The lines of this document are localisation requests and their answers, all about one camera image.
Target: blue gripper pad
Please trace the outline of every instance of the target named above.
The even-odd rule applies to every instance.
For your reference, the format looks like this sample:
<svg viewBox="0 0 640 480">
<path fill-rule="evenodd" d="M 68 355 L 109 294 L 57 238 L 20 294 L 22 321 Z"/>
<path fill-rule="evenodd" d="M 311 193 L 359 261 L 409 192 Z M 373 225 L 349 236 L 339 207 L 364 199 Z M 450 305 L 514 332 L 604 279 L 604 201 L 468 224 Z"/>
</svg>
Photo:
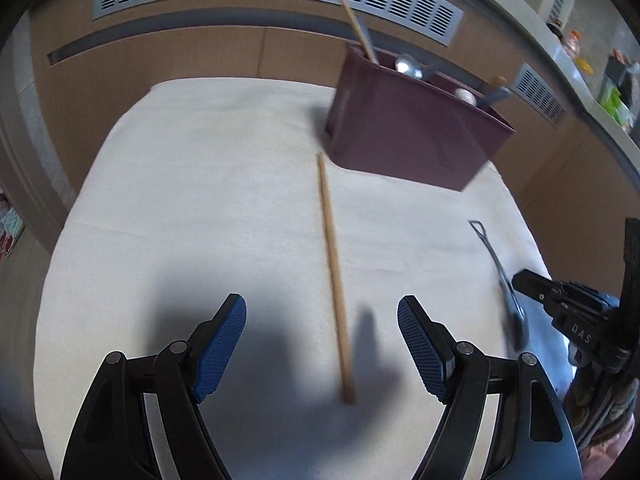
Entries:
<svg viewBox="0 0 640 480">
<path fill-rule="evenodd" d="M 445 402 L 455 357 L 415 296 L 398 303 L 398 326 L 427 391 Z"/>
<path fill-rule="evenodd" d="M 200 345 L 196 343 L 194 348 L 199 355 L 196 380 L 191 391 L 198 404 L 216 391 L 245 323 L 244 299 L 239 294 L 230 294 L 215 317 L 209 321 L 204 337 L 210 340 Z"/>
</svg>

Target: white cloth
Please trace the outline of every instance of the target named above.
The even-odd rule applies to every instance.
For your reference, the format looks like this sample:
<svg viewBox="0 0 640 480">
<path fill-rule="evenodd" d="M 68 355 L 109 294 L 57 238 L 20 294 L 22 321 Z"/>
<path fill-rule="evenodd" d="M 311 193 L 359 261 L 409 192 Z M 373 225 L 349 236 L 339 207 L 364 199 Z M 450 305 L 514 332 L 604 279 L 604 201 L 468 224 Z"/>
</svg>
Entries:
<svg viewBox="0 0 640 480">
<path fill-rule="evenodd" d="M 398 329 L 406 294 L 454 338 L 506 355 L 496 270 L 467 220 L 484 223 L 507 272 L 546 269 L 495 168 L 458 193 L 329 163 L 358 394 L 340 404 L 316 166 L 332 96 L 293 82 L 175 80 L 113 127 L 56 246 L 37 325 L 36 413 L 56 478 L 105 355 L 186 338 L 230 292 L 246 300 L 246 327 L 201 410 L 235 480 L 412 477 L 443 406 Z M 562 355 L 561 339 L 545 338 L 534 352 Z M 176 478 L 147 397 L 164 478 Z M 482 473 L 496 405 L 468 478 Z"/>
</svg>

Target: wooden stick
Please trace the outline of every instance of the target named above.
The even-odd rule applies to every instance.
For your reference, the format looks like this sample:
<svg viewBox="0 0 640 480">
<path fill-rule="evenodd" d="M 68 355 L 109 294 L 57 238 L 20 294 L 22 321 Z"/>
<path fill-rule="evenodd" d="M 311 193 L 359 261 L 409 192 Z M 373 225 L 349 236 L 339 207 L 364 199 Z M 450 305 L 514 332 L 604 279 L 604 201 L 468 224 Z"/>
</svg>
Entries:
<svg viewBox="0 0 640 480">
<path fill-rule="evenodd" d="M 334 298 L 335 326 L 338 333 L 338 358 L 340 359 L 340 377 L 342 380 L 342 401 L 346 404 L 356 403 L 356 387 L 353 382 L 353 363 L 351 348 L 347 334 L 347 315 L 344 307 L 344 293 L 338 264 L 338 250 L 335 244 L 334 213 L 331 208 L 331 197 L 326 181 L 324 156 L 318 153 L 318 175 L 320 180 L 320 200 L 322 218 L 324 219 L 324 235 L 326 250 L 329 256 L 329 274 Z"/>
<path fill-rule="evenodd" d="M 347 11 L 347 16 L 349 17 L 349 21 L 351 22 L 351 28 L 353 29 L 353 31 L 356 33 L 356 36 L 360 40 L 360 43 L 364 48 L 365 54 L 367 54 L 367 57 L 369 58 L 370 61 L 374 62 L 376 65 L 379 65 L 380 62 L 378 61 L 378 56 L 376 56 L 376 53 L 373 51 L 373 45 L 369 42 L 367 37 L 364 35 L 364 32 L 360 27 L 360 23 L 358 23 L 358 19 L 356 18 L 356 15 L 353 12 L 353 9 L 351 9 L 350 5 L 347 3 L 347 0 L 338 0 L 338 1 L 342 4 L 342 6 L 344 7 L 344 10 Z"/>
</svg>

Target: white tablecloth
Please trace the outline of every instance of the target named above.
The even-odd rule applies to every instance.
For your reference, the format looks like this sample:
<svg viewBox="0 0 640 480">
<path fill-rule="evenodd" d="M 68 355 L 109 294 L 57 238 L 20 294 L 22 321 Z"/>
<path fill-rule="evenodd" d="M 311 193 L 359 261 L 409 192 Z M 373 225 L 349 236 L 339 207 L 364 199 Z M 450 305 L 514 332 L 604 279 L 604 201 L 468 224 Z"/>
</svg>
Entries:
<svg viewBox="0 0 640 480">
<path fill-rule="evenodd" d="M 114 126 L 56 246 L 37 325 L 36 413 L 56 478 L 104 356 L 186 338 L 230 292 L 244 296 L 247 323 L 201 410 L 236 480 L 411 478 L 443 407 L 399 332 L 405 294 L 456 339 L 506 355 L 495 267 L 467 220 L 484 223 L 507 272 L 546 269 L 495 168 L 458 193 L 329 164 L 358 389 L 356 406 L 338 401 L 316 167 L 332 95 L 273 80 L 175 80 Z M 542 308 L 527 308 L 540 326 L 532 350 L 562 389 L 562 338 Z M 161 469 L 176 478 L 147 397 Z M 496 400 L 468 478 L 481 475 Z"/>
</svg>

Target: blue textured pad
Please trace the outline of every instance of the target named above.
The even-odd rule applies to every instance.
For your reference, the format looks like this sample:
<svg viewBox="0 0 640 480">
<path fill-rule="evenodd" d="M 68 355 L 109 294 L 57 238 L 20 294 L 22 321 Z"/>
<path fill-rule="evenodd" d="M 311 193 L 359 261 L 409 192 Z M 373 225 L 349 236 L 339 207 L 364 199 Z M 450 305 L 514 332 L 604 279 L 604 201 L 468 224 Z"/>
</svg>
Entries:
<svg viewBox="0 0 640 480">
<path fill-rule="evenodd" d="M 231 354 L 236 348 L 236 343 L 240 339 L 245 322 L 246 303 L 241 296 L 238 296 L 225 322 L 198 361 L 198 373 L 192 389 L 193 397 L 198 404 L 207 395 L 216 391 Z"/>
<path fill-rule="evenodd" d="M 444 363 L 405 298 L 398 303 L 398 326 L 427 391 L 444 402 Z"/>
</svg>

